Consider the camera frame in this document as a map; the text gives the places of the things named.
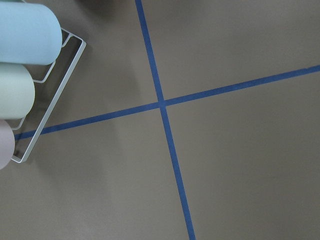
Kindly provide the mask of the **blue cup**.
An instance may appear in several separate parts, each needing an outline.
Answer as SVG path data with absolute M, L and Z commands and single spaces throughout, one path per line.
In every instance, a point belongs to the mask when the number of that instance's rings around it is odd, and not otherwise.
M 55 14 L 45 5 L 0 2 L 0 61 L 49 65 L 62 48 L 62 30 Z

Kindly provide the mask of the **pink cup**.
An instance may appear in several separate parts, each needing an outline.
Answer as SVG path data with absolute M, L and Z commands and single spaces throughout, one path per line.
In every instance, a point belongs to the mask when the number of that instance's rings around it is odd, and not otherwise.
M 0 120 L 0 169 L 11 161 L 15 150 L 15 137 L 10 125 L 3 119 Z

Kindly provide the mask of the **green cup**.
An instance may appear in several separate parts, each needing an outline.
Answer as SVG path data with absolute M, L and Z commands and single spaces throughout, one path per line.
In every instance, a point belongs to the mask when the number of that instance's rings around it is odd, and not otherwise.
M 35 101 L 35 86 L 29 71 L 21 64 L 0 64 L 0 118 L 25 117 Z

